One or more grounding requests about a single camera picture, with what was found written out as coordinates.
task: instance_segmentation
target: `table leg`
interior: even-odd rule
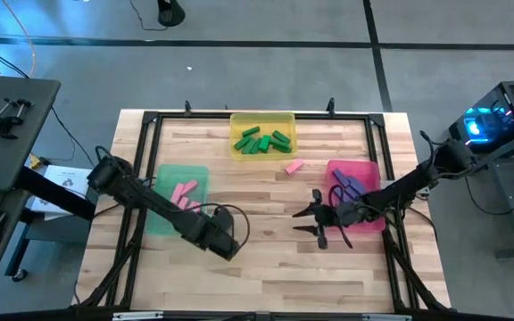
[[[15,181],[15,187],[29,191],[78,217],[92,220],[95,215],[95,205],[92,202],[78,197],[32,169],[26,167],[21,169]]]
[[[23,232],[21,233],[21,237],[19,238],[19,242],[17,243],[17,247],[15,247],[15,251],[9,260],[9,265],[7,265],[7,269],[5,270],[5,276],[15,276],[17,271],[19,271],[19,266],[23,261],[23,256],[25,256],[25,252],[27,251],[27,247],[29,246],[30,239],[27,238],[27,232],[29,231],[29,223],[23,228]]]

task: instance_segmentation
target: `blue led light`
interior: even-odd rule
[[[468,130],[469,130],[469,133],[472,135],[481,134],[481,130],[479,130],[479,126],[477,125],[477,123],[475,121],[470,121],[468,123]]]

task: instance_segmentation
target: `green block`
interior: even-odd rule
[[[249,143],[245,144],[245,147],[241,151],[243,154],[251,153],[251,150],[253,149],[253,146],[255,145],[256,140],[252,139],[250,136],[246,137],[249,138]]]
[[[269,149],[269,140],[271,139],[271,136],[265,135],[261,142],[259,143],[259,150],[262,152],[267,152]]]
[[[241,134],[243,137],[245,136],[249,136],[249,135],[253,135],[257,132],[259,132],[260,128],[259,126],[257,127],[254,127],[254,128],[251,128],[251,129],[247,129],[245,132],[243,132],[243,134]]]
[[[273,132],[273,137],[277,138],[279,141],[285,143],[285,144],[289,144],[291,143],[291,140],[289,139],[289,137],[281,134],[278,130],[275,130]]]
[[[284,153],[290,153],[293,150],[290,146],[286,145],[273,145],[273,148]]]
[[[279,147],[279,148],[291,148],[289,144],[279,142],[277,139],[270,139],[269,144],[272,144],[273,147]]]
[[[258,138],[253,144],[253,148],[251,149],[251,153],[257,153],[259,151],[259,144],[261,143],[261,139]]]
[[[239,151],[241,149],[241,147],[245,146],[251,140],[252,140],[251,137],[249,137],[249,136],[245,137],[242,140],[240,140],[239,142],[237,142],[233,147],[235,147],[235,149],[237,149]]]

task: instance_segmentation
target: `computer tower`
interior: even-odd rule
[[[450,127],[472,152],[489,153],[514,138],[514,81],[503,81]]]

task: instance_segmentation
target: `translucent plastic bin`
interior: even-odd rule
[[[279,161],[290,160],[297,153],[296,129],[294,114],[292,112],[260,112],[260,113],[234,113],[230,118],[229,148],[231,157],[236,161]],[[242,154],[233,145],[243,138],[242,133],[247,129],[260,127],[260,131],[251,135],[257,139],[265,135],[271,136],[275,130],[287,136],[290,140],[291,152],[281,152],[269,146],[267,153]]]
[[[205,166],[162,164],[156,174],[154,191],[170,200],[178,183],[185,184],[191,180],[197,181],[197,187],[187,194],[187,198],[190,201],[206,203],[210,177],[209,170]],[[161,217],[151,210],[148,211],[146,217],[145,230],[150,235],[179,235],[174,229],[174,226],[166,218]]]
[[[380,170],[378,164],[373,161],[359,160],[330,160],[327,164],[325,172],[325,188],[323,191],[323,203],[328,204],[328,191],[330,187],[339,185],[332,172],[339,169],[345,176],[355,177],[366,188],[366,192],[373,192],[380,189]],[[340,201],[337,197],[333,197],[333,204],[337,205]],[[353,224],[344,229],[346,233],[375,233],[384,230],[386,227],[385,219],[379,218],[373,222],[362,222]],[[330,227],[329,233],[340,233],[337,227]]]

